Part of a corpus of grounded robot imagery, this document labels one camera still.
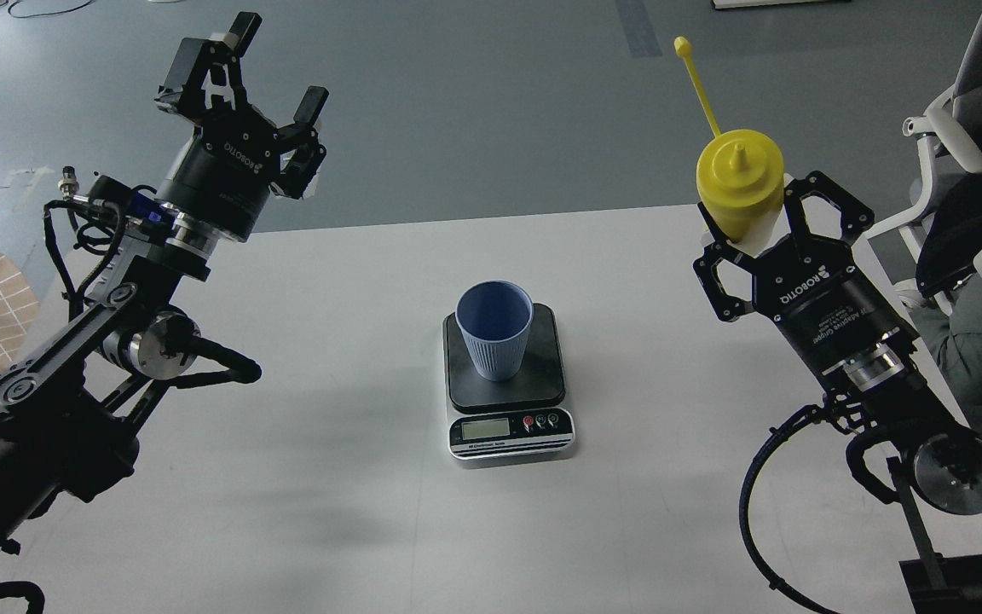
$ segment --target gray floor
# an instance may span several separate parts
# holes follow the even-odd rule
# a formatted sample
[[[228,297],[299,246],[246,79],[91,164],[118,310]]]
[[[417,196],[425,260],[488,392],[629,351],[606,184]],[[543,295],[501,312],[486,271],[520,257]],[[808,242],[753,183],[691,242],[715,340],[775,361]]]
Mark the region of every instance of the gray floor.
[[[273,199],[260,232],[694,202],[709,131],[671,54],[677,35],[693,40],[722,128],[767,133],[791,174],[826,171],[884,217],[907,206],[917,172],[900,122],[955,77],[981,8],[105,0],[34,20],[0,10],[0,250],[43,294],[52,269],[39,205],[57,194],[60,167],[129,185],[164,177],[190,125],[157,112],[156,86],[181,38],[226,30],[239,10],[264,19],[243,67],[265,115],[289,121],[308,84],[332,92],[317,195]],[[877,246],[886,264],[897,246]]]

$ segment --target kitchen scale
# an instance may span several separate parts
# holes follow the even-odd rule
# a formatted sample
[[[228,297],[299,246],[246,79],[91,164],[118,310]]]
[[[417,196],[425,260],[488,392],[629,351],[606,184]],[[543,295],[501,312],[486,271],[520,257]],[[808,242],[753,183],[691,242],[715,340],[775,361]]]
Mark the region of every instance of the kitchen scale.
[[[486,380],[476,373],[455,314],[442,322],[442,338],[448,446],[453,458],[551,458],[573,446],[574,417],[558,407],[566,397],[566,385],[556,316],[546,304],[533,303],[522,368],[507,381]]]

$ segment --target blue cup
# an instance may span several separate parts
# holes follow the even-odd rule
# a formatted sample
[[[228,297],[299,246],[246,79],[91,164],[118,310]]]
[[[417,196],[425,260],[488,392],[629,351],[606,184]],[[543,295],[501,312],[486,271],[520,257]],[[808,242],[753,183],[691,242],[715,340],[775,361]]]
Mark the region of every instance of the blue cup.
[[[457,326],[476,373],[506,381],[522,368],[533,326],[533,299],[510,282],[476,284],[457,302]]]

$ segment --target office chair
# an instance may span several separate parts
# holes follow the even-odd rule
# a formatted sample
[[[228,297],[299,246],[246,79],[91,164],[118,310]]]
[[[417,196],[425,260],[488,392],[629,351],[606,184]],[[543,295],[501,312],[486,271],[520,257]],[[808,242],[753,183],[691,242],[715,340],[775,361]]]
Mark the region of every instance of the office chair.
[[[972,257],[979,249],[971,252],[969,246],[955,249],[944,245],[947,241],[935,240],[932,226],[939,208],[950,200],[954,201],[948,213],[951,222],[964,222],[968,227],[981,223],[966,220],[966,215],[978,217],[979,211],[973,207],[964,211],[966,203],[960,201],[982,200],[982,15],[962,59],[957,81],[927,106],[923,116],[908,117],[903,133],[916,138],[919,155],[921,177],[912,185],[912,207],[876,223],[868,237],[897,230],[917,263],[920,292],[924,296],[932,294],[939,309],[949,315],[950,285],[971,272]],[[924,253],[924,248],[931,247],[928,234],[936,245],[933,252]]]

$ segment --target yellow bottle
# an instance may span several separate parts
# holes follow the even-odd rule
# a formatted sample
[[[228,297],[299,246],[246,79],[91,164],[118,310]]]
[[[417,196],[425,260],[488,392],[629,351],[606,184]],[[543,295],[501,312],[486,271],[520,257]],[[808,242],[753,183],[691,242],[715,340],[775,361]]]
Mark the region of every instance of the yellow bottle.
[[[714,134],[696,163],[699,200],[734,241],[744,240],[751,232],[770,233],[783,207],[783,152],[775,141],[755,130],[720,131],[692,62],[692,43],[679,36],[673,47],[685,60]],[[767,225],[767,229],[753,229],[754,223]]]

